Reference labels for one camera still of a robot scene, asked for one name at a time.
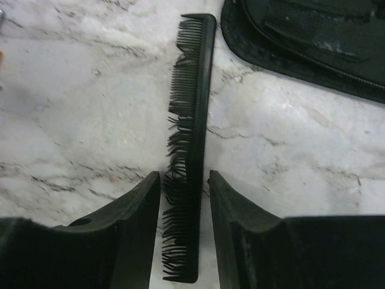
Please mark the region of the black zip tool case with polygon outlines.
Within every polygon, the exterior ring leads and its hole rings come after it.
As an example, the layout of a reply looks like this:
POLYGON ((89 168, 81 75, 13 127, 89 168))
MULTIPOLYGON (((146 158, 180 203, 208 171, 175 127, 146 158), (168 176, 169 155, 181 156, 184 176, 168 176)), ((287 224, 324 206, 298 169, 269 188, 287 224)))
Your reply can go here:
POLYGON ((225 1, 221 31, 247 63, 384 102, 383 1, 225 1))

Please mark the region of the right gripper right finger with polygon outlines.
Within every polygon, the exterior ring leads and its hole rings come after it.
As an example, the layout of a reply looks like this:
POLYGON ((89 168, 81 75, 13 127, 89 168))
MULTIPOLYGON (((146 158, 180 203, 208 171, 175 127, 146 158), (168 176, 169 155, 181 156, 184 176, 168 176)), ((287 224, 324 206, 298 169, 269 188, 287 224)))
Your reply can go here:
POLYGON ((221 288, 383 288, 383 216, 279 218, 209 176, 221 288))

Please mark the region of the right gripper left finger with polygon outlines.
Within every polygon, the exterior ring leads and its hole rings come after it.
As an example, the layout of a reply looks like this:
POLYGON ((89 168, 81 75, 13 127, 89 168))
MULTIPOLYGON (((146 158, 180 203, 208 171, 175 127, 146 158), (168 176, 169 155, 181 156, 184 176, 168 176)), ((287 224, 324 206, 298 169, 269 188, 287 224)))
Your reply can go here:
POLYGON ((1 219, 2 288, 148 288, 160 175, 68 226, 1 219))

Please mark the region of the black hair comb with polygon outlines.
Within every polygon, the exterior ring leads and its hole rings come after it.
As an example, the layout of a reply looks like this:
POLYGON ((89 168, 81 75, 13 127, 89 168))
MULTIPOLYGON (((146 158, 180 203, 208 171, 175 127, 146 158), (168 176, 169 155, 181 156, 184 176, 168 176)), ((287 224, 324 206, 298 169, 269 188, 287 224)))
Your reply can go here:
POLYGON ((164 280, 193 284, 199 276, 200 213, 204 176, 216 18, 184 14, 176 47, 180 56, 171 75, 168 118, 170 162, 164 176, 169 208, 162 214, 164 280))

